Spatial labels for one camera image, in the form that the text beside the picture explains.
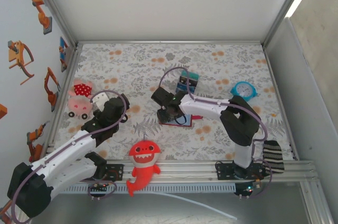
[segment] floral tablecloth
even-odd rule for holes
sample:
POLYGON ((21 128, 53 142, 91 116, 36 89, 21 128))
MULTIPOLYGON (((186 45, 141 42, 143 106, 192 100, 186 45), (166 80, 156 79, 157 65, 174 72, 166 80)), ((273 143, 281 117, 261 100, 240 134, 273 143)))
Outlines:
MULTIPOLYGON (((260 45, 219 44, 85 44, 80 54, 75 78, 93 82, 93 93, 112 89, 124 93, 130 101, 129 120, 120 124, 112 138, 97 152, 110 160, 126 160, 137 141, 155 141, 161 148, 160 160, 231 160, 234 143, 220 122, 204 118, 192 127, 160 125, 159 106, 151 100, 163 73, 172 67, 186 67, 200 75, 195 94, 216 99, 232 97, 231 88, 238 81, 248 81, 258 96, 249 105, 268 128, 268 139, 279 142, 285 160, 292 160, 286 127, 281 117, 275 88, 260 45)), ((174 92, 180 70, 165 78, 163 85, 174 92)), ((55 148, 70 139, 86 120, 62 115, 55 138, 55 148)), ((256 134, 262 138, 261 130, 256 134)), ((260 156, 262 144, 257 144, 260 156)))

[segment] pink pig toy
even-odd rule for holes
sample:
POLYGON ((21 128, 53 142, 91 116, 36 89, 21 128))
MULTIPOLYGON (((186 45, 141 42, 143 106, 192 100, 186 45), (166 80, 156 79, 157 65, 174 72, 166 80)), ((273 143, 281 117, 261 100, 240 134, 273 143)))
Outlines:
POLYGON ((74 91, 69 90, 68 94, 71 96, 68 100, 68 108, 70 112, 68 116, 81 116, 82 119, 87 119, 88 114, 93 108, 93 104, 89 101, 92 97, 92 82, 82 82, 82 80, 74 80, 74 91))

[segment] blue alarm clock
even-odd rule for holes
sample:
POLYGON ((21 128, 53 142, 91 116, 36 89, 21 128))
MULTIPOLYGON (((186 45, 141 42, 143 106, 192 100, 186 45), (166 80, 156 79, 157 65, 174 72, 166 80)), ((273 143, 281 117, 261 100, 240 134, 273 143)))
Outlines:
POLYGON ((234 96, 242 97, 245 101, 249 101, 252 97, 257 96, 255 87, 246 81, 237 82, 232 88, 231 93, 234 96))

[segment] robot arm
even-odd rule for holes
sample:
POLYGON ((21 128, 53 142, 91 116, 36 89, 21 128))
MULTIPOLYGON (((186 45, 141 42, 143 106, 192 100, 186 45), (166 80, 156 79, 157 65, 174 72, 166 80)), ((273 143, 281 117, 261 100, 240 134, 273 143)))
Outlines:
POLYGON ((258 131, 259 122, 236 107, 240 106, 258 118, 259 116, 242 97, 234 96, 229 100, 217 100, 189 95, 185 91, 173 95, 159 87, 153 93, 152 99, 161 106, 157 111, 161 123, 173 121, 186 114, 200 115, 222 122, 230 139, 235 143, 234 163, 244 169, 250 165, 252 138, 258 131))
POLYGON ((105 176, 107 161, 93 151, 118 131, 119 121, 127 120, 121 119, 129 109, 129 101, 122 94, 99 107, 101 110, 94 112, 94 118, 68 142, 30 166, 21 163, 14 169, 7 196, 28 217, 39 215, 70 185, 86 178, 100 180, 105 176))

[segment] white wall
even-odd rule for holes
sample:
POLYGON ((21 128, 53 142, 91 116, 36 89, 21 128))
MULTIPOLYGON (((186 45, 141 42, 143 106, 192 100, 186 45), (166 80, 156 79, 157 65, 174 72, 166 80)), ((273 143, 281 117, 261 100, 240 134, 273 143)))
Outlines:
POLYGON ((338 130, 338 0, 302 0, 290 19, 338 130))
MULTIPOLYGON (((44 77, 50 67, 61 87, 65 74, 61 73, 59 40, 62 33, 53 21, 52 32, 43 35, 42 25, 37 18, 37 9, 32 0, 0 0, 0 104, 8 109, 8 114, 0 119, 0 207, 8 201, 7 189, 13 169, 21 162, 28 163, 29 149, 26 144, 27 132, 32 132, 47 120, 51 120, 51 106, 44 90, 44 77), (35 74, 20 86, 26 78, 19 67, 9 69, 14 62, 8 61, 9 40, 22 41, 31 50, 34 62, 26 68, 35 74)), ((46 6, 42 6, 47 16, 51 16, 46 6)), ((52 80, 50 89, 57 90, 52 80)), ((38 140, 43 143, 51 124, 45 128, 38 140)))
POLYGON ((288 18, 266 49, 301 160, 313 160, 338 222, 338 134, 288 18))
POLYGON ((77 40, 261 40, 285 0, 55 0, 77 40))

